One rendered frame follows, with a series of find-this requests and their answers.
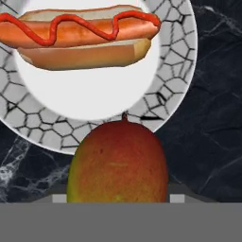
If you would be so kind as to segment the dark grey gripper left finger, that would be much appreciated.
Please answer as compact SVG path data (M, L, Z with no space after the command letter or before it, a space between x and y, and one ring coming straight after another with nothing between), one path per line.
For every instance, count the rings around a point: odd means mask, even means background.
M67 185L59 184L50 188L47 193L40 199L36 199L36 203L65 203Z

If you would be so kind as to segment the hot dog with ketchup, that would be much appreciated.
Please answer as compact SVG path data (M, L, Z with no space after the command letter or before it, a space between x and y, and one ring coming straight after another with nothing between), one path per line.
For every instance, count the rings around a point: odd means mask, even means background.
M131 5L103 9L40 9L0 13L0 43L27 63L65 71L125 67L143 59L161 20Z

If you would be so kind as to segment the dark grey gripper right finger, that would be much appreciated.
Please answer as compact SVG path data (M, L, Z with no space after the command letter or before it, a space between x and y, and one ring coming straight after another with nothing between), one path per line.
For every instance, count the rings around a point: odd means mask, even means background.
M213 199L194 193L184 184L175 183L168 185L167 201L169 203L215 203Z

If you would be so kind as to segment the red and green mango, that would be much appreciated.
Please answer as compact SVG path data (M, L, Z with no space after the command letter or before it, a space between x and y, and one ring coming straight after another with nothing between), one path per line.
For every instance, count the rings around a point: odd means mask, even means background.
M164 150L148 128L128 120L104 123L80 143L72 160L69 202L165 202Z

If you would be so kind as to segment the white plate with black cracks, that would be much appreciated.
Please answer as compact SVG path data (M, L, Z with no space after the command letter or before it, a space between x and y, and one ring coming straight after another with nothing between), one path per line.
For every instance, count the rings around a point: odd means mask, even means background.
M128 67L45 71L0 43L0 121L29 142L72 154L101 123L130 121L158 130L190 86L198 32L190 0L0 0L0 13L133 5L156 13L160 33L146 57Z

